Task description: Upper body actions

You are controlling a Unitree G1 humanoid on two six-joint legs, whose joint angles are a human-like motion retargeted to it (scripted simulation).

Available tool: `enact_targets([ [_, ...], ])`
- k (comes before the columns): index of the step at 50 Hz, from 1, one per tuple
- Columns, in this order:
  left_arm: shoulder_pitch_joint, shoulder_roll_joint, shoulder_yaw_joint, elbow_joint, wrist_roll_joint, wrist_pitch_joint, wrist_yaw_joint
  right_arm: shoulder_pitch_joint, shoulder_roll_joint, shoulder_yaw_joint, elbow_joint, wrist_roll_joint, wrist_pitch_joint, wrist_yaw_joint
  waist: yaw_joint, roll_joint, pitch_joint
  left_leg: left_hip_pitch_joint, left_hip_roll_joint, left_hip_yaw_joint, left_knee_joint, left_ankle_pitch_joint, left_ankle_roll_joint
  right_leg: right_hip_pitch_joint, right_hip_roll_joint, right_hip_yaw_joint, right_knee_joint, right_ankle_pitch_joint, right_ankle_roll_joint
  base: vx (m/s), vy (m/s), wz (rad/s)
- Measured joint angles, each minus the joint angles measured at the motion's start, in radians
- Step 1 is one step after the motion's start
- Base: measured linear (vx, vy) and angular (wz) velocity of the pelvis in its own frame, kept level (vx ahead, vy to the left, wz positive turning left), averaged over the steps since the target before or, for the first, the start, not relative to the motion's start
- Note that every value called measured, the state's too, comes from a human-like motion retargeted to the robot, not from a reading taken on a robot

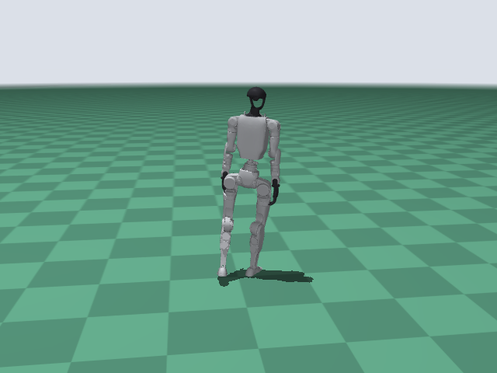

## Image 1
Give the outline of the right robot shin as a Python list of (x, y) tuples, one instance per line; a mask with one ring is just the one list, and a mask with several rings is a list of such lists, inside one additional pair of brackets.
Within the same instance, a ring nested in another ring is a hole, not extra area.
[(257, 263), (259, 259), (259, 253), (262, 249), (262, 244), (264, 240), (265, 230), (264, 225), (260, 225), (257, 229), (257, 236), (250, 236), (250, 251), (251, 251), (251, 261), (250, 267), (253, 266), (253, 269), (257, 268)]

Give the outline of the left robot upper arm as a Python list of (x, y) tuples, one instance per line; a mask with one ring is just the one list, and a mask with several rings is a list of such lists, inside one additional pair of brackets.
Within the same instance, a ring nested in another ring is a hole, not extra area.
[(226, 152), (235, 152), (236, 144), (235, 139), (237, 135), (237, 122), (239, 116), (230, 117), (228, 120), (228, 134), (227, 134), (227, 148)]

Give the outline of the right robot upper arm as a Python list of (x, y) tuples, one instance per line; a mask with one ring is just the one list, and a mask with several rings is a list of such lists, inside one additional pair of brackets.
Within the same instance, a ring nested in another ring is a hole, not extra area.
[(280, 122), (277, 120), (266, 119), (269, 134), (269, 151), (268, 156), (272, 159), (276, 157), (276, 150), (280, 142)]

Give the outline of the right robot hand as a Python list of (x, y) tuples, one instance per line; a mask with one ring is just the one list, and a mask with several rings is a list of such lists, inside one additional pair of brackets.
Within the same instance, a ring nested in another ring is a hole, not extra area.
[(277, 179), (273, 179), (273, 184), (272, 184), (272, 187), (274, 188), (274, 191), (273, 191), (273, 202), (269, 202), (269, 205), (273, 205), (276, 203), (276, 198), (278, 197), (278, 193), (279, 193), (279, 184), (278, 184), (278, 181)]

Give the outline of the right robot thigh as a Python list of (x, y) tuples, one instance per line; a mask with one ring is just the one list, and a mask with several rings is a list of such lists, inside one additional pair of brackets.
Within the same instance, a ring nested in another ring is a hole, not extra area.
[(256, 218), (250, 225), (250, 232), (257, 236), (257, 229), (260, 225), (266, 225), (266, 220), (269, 214), (269, 202), (271, 202), (272, 186), (270, 181), (258, 177), (256, 183), (257, 202), (256, 202)]

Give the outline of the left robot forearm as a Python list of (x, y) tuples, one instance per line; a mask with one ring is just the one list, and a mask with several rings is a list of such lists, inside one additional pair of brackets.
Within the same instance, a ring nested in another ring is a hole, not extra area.
[(222, 163), (222, 171), (221, 171), (221, 175), (223, 176), (223, 172), (228, 172), (229, 174), (229, 170), (231, 168), (231, 160), (233, 158), (233, 155), (229, 152), (226, 152), (226, 148), (227, 148), (227, 143), (225, 144), (224, 146), (224, 159), (223, 159), (223, 163)]

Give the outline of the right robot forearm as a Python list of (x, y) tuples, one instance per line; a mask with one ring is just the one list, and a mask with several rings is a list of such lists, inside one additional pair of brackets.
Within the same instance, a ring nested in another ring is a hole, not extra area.
[(276, 157), (275, 159), (270, 161), (271, 165), (271, 184), (273, 184), (273, 179), (277, 179), (278, 184), (280, 182), (280, 156), (281, 156), (281, 151), (279, 149), (276, 150)]

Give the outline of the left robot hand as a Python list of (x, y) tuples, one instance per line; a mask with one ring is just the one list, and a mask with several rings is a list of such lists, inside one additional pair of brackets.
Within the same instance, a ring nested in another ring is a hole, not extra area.
[(223, 188), (224, 191), (226, 189), (226, 187), (224, 186), (224, 178), (226, 177), (227, 174), (228, 174), (228, 172), (223, 172), (223, 176), (221, 177), (221, 179), (222, 179), (222, 188)]

